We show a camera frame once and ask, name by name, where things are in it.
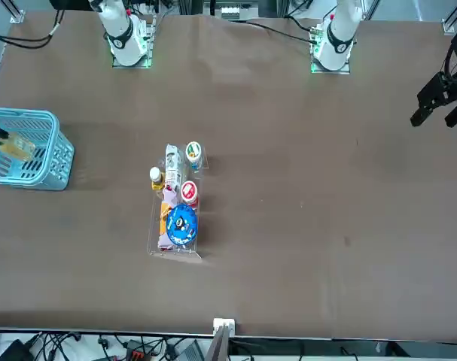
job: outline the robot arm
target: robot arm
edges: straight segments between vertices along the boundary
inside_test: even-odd
[[[108,34],[111,52],[124,66],[135,65],[146,53],[146,21],[128,16],[123,0],[89,0]]]
[[[451,74],[449,69],[452,53],[457,57],[457,34],[451,40],[451,45],[444,60],[444,69],[432,79],[417,94],[419,109],[410,118],[413,126],[420,126],[432,114],[434,109],[457,102],[457,72]],[[457,124],[457,106],[446,116],[446,125],[450,128]]]
[[[334,18],[324,19],[323,38],[315,58],[327,70],[336,71],[345,65],[362,14],[361,0],[337,0]]]

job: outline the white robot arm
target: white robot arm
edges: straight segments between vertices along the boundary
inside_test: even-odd
[[[337,0],[334,18],[324,19],[320,48],[314,55],[324,68],[336,71],[345,65],[361,20],[361,0]]]
[[[127,15],[122,0],[89,0],[98,13],[116,60],[123,66],[135,65],[146,53],[146,21]]]

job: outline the blue round container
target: blue round container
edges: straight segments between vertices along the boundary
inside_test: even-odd
[[[198,218],[188,205],[177,205],[166,219],[166,234],[177,246],[191,243],[198,233]]]

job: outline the white bottle cap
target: white bottle cap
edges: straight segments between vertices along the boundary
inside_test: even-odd
[[[186,157],[190,161],[190,163],[194,163],[195,165],[199,165],[201,161],[201,146],[200,143],[197,141],[191,141],[186,146]]]
[[[158,167],[153,167],[150,170],[150,178],[155,183],[161,182],[161,171]]]

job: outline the blue plastic basket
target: blue plastic basket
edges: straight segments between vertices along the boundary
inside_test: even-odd
[[[0,151],[0,184],[35,190],[64,190],[68,185],[75,149],[59,131],[59,121],[49,111],[0,108],[0,127],[35,144],[29,162]]]

